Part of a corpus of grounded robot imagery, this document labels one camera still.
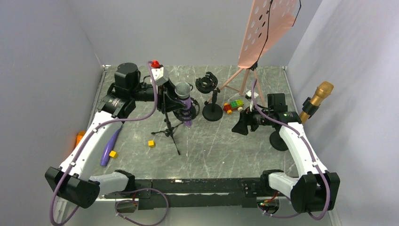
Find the black tripod mic stand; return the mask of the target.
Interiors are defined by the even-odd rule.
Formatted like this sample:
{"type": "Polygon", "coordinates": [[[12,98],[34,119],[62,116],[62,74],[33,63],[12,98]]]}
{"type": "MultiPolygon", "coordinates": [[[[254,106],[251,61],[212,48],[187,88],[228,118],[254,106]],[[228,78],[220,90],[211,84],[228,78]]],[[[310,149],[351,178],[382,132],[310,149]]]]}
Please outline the black tripod mic stand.
{"type": "MultiPolygon", "coordinates": [[[[190,97],[190,98],[191,98],[191,102],[192,102],[192,106],[191,106],[192,120],[194,120],[199,115],[200,105],[197,100],[195,100],[192,97],[190,97]]],[[[165,118],[163,119],[163,122],[166,124],[166,128],[163,130],[152,131],[151,135],[163,134],[164,136],[171,138],[176,147],[177,154],[181,155],[181,152],[178,148],[178,145],[177,145],[174,135],[175,135],[176,130],[179,128],[179,126],[184,125],[184,122],[183,122],[183,119],[181,118],[181,116],[179,115],[179,110],[172,111],[172,113],[178,119],[179,123],[176,125],[172,125],[172,122],[169,117],[169,113],[162,113],[165,116],[165,118]]]]}

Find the glitter purple silver microphone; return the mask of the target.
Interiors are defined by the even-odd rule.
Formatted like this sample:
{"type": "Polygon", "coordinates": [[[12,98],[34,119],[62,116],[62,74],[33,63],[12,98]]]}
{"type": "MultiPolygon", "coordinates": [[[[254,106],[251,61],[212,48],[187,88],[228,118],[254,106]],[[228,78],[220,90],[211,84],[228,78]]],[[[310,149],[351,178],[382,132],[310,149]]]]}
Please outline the glitter purple silver microphone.
{"type": "Polygon", "coordinates": [[[175,87],[175,93],[180,102],[182,102],[185,107],[179,110],[179,115],[183,119],[184,125],[186,127],[192,126],[192,114],[191,114],[191,86],[185,81],[178,82],[175,87]]]}

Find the black shock mount desk stand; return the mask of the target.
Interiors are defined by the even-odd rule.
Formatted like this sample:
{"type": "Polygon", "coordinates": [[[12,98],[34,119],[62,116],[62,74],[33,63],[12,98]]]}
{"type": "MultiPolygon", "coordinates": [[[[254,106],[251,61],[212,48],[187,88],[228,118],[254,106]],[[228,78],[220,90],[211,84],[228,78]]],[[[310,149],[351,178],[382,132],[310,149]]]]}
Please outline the black shock mount desk stand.
{"type": "Polygon", "coordinates": [[[204,102],[202,115],[207,121],[215,122],[222,118],[223,110],[217,102],[217,96],[220,93],[218,88],[218,79],[212,72],[206,72],[201,78],[195,81],[196,89],[202,94],[212,93],[209,100],[204,102]]]}

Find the orange microphone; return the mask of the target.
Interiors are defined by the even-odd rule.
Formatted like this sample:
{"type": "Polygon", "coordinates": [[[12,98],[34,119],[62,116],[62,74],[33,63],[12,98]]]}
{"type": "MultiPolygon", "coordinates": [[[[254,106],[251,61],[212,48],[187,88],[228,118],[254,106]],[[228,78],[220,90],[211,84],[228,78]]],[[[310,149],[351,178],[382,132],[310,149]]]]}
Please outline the orange microphone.
{"type": "Polygon", "coordinates": [[[76,143],[75,146],[78,146],[78,144],[80,143],[80,141],[83,139],[84,135],[85,135],[85,131],[80,131],[78,132],[77,136],[76,136],[76,143]]]}

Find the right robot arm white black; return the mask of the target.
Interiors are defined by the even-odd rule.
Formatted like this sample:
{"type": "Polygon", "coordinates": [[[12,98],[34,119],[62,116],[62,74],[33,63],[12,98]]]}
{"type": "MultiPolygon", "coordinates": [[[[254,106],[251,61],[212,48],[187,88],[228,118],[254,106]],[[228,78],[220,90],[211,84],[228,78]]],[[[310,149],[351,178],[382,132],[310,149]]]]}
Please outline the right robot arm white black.
{"type": "Polygon", "coordinates": [[[253,104],[242,110],[232,132],[246,136],[259,126],[273,127],[270,144],[278,151],[290,152],[298,177],[290,177],[279,169],[265,170],[260,176],[260,191],[267,196],[278,192],[290,199],[297,213],[320,219],[334,208],[340,178],[317,157],[299,115],[288,111],[285,94],[268,94],[267,99],[266,108],[253,104]]]}

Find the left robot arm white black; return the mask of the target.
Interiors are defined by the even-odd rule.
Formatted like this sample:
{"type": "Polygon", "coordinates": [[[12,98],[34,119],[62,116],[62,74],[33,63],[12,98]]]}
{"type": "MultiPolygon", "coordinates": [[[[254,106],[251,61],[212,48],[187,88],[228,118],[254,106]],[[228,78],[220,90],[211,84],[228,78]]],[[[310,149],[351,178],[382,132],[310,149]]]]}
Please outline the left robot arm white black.
{"type": "Polygon", "coordinates": [[[141,73],[134,63],[117,67],[114,82],[102,98],[83,138],[59,167],[50,167],[45,173],[55,196],[86,209],[101,195],[118,192],[128,198],[134,194],[133,174],[116,170],[111,174],[94,176],[93,171],[111,138],[128,121],[138,101],[152,101],[154,109],[163,113],[184,107],[177,99],[166,68],[157,61],[150,61],[148,68],[150,83],[141,81],[141,73]]]}

